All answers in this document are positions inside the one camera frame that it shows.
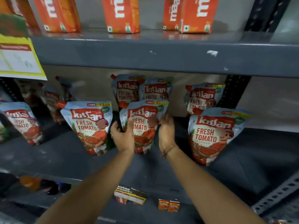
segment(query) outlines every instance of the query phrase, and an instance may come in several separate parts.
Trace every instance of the paper sign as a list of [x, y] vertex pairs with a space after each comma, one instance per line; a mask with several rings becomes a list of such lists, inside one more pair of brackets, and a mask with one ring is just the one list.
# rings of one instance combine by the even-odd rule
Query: paper sign
[[0, 77], [47, 80], [30, 38], [0, 34]]

